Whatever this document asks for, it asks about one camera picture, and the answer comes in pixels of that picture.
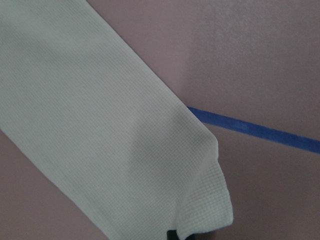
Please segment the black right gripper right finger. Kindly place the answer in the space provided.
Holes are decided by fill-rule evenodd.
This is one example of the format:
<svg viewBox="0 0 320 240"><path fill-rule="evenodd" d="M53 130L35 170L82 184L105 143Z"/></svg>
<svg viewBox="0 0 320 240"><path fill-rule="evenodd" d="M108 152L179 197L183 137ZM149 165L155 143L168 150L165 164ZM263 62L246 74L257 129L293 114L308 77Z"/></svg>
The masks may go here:
<svg viewBox="0 0 320 240"><path fill-rule="evenodd" d="M185 240L196 240L196 236L195 234L191 234Z"/></svg>

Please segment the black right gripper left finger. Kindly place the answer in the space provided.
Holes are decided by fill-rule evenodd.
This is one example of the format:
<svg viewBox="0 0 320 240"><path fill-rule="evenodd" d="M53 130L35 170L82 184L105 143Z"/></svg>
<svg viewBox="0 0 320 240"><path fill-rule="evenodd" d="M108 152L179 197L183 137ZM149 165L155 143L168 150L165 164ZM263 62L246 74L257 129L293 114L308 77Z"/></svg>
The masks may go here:
<svg viewBox="0 0 320 240"><path fill-rule="evenodd" d="M168 230L166 233L167 240L177 240L177 231L176 230Z"/></svg>

